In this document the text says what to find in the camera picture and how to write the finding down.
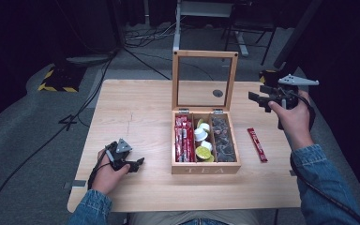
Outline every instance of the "denim jacket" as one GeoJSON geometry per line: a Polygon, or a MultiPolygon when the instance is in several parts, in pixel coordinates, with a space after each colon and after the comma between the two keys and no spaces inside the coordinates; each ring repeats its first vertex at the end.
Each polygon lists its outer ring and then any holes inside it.
{"type": "MultiPolygon", "coordinates": [[[[297,170],[316,188],[351,208],[358,215],[360,209],[345,181],[329,161],[318,144],[301,148],[291,153],[297,170]]],[[[297,179],[301,211],[307,224],[358,224],[350,215],[324,199],[304,182],[297,179]]],[[[68,224],[107,224],[112,202],[104,194],[88,190],[68,224]]],[[[224,225],[211,219],[194,219],[183,225],[224,225]]]]}

